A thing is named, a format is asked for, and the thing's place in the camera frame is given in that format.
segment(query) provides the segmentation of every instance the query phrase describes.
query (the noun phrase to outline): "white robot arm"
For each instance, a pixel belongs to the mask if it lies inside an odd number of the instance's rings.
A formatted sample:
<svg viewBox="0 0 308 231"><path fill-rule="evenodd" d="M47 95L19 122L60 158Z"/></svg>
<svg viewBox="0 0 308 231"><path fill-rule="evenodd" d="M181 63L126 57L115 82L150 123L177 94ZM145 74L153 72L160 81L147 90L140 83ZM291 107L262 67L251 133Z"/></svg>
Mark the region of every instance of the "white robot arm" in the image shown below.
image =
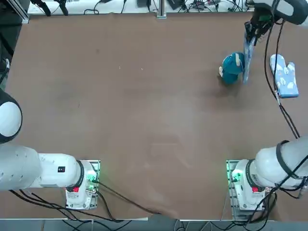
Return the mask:
<svg viewBox="0 0 308 231"><path fill-rule="evenodd" d="M66 154L38 154L31 148L7 143L20 131L22 119L17 101L0 90L0 191L66 188L67 207L96 208L98 185L92 181L99 178L99 163Z"/></svg>
<svg viewBox="0 0 308 231"><path fill-rule="evenodd" d="M308 137L301 137L295 141L283 141L275 147L261 149L255 159L239 161L231 175L239 209L255 210L266 196L266 188L276 187L289 175L291 177L283 183L282 188L296 189L307 186L308 162L292 174L307 153Z"/></svg>
<svg viewBox="0 0 308 231"><path fill-rule="evenodd" d="M277 18L308 26L308 2L306 0L253 0L255 9L269 10Z"/></svg>

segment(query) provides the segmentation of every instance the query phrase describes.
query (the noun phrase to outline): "metal frame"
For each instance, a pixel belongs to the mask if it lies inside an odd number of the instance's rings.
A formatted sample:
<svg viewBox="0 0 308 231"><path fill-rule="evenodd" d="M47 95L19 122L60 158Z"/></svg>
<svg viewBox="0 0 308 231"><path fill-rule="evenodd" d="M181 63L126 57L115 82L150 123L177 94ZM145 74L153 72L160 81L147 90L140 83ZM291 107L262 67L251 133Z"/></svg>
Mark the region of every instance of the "metal frame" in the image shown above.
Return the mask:
<svg viewBox="0 0 308 231"><path fill-rule="evenodd" d="M22 24L29 23L29 15L18 0L7 0L14 11L22 18Z"/></svg>
<svg viewBox="0 0 308 231"><path fill-rule="evenodd" d="M227 178L228 178L228 186L229 186L229 196L230 196L230 205L232 211L232 218L236 221L247 220L252 215L253 211L243 211L240 210L237 195L235 191L235 187L232 185L232 177L231 174L235 169L239 160L227 160L226 167L227 167Z"/></svg>
<svg viewBox="0 0 308 231"><path fill-rule="evenodd" d="M165 12L165 0L159 0L159 7L157 12L157 18L165 19L167 18L167 14Z"/></svg>
<svg viewBox="0 0 308 231"><path fill-rule="evenodd" d="M93 170L96 172L96 180L99 182L100 181L100 173L101 173L101 161L100 160L83 160L83 161L88 161L93 167ZM99 189L99 184L96 183L96 188L95 190L98 191ZM97 201L98 201L98 195L92 196L91 203L89 209L96 209L97 208Z"/></svg>

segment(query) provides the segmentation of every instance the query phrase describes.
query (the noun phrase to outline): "blue plush doll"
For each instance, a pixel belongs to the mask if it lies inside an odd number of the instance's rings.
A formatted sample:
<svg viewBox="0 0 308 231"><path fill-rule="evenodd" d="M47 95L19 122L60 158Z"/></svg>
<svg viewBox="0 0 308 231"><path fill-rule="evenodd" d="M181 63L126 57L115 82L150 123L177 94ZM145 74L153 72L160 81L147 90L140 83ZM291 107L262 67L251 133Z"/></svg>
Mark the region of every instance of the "blue plush doll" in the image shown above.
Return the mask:
<svg viewBox="0 0 308 231"><path fill-rule="evenodd" d="M219 74L226 84L237 81L238 75L244 71L244 62L244 54L241 52L232 53L223 60L222 66L219 67Z"/></svg>

